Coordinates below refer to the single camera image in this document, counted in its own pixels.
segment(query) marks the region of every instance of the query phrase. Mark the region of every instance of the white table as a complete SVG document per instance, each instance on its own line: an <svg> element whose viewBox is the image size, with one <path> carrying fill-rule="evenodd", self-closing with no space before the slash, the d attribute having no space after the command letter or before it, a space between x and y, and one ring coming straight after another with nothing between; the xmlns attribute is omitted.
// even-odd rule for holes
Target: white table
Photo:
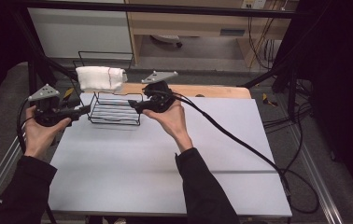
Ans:
<svg viewBox="0 0 353 224"><path fill-rule="evenodd" d="M92 94L83 93L83 102ZM226 130L273 161L254 100L190 97ZM188 132L239 216L291 217L274 169L185 105ZM75 121L51 161L58 168L49 206L56 212L184 216L174 140L157 121L140 126Z"/></svg>

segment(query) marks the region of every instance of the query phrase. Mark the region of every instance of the hand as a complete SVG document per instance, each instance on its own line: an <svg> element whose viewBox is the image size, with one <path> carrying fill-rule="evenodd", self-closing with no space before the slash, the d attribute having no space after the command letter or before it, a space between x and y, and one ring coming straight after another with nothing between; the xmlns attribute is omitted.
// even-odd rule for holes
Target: hand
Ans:
<svg viewBox="0 0 353 224"><path fill-rule="evenodd" d="M151 119L156 119L162 125L162 128L176 140L180 152L193 147L186 128L185 109L180 101L175 100L170 108L163 113L147 109L143 113Z"/></svg>
<svg viewBox="0 0 353 224"><path fill-rule="evenodd" d="M52 127L44 127L36 123L33 119L36 106L26 109L25 116L28 119L25 122L26 150L25 156L34 157L43 160L46 156L46 151L51 145L55 135L65 129L71 122L71 119L63 119Z"/></svg>

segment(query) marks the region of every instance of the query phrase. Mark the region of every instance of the wall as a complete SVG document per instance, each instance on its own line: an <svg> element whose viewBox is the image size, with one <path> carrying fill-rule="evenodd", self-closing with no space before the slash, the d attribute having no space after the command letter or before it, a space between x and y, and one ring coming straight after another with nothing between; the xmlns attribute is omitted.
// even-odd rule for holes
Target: wall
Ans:
<svg viewBox="0 0 353 224"><path fill-rule="evenodd" d="M84 1L123 3L122 0ZM132 52L125 12L42 8L30 8L29 12L48 57L78 58L80 50ZM85 57L115 58L116 56L85 54Z"/></svg>

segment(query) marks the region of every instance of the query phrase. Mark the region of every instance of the black jacket sleeve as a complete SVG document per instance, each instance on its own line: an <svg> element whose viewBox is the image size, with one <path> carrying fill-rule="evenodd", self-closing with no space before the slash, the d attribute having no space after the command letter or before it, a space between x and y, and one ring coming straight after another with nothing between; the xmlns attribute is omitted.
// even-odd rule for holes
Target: black jacket sleeve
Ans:
<svg viewBox="0 0 353 224"><path fill-rule="evenodd" d="M196 148L176 156L176 166L183 179L189 223L240 223L222 186L209 172Z"/></svg>
<svg viewBox="0 0 353 224"><path fill-rule="evenodd" d="M40 223L49 199L49 185L57 169L22 156L14 176L0 196L0 223Z"/></svg>

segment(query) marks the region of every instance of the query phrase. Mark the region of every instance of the person's left hand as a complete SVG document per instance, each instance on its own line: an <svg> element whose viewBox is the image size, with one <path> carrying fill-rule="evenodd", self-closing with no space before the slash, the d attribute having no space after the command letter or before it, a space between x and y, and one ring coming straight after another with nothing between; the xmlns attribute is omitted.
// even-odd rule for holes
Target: person's left hand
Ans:
<svg viewBox="0 0 353 224"><path fill-rule="evenodd" d="M36 123L35 109L36 106L31 106L25 111L28 120L25 122L26 150L24 155L43 160L55 135L65 129L71 119L63 119L52 127L44 127Z"/></svg>

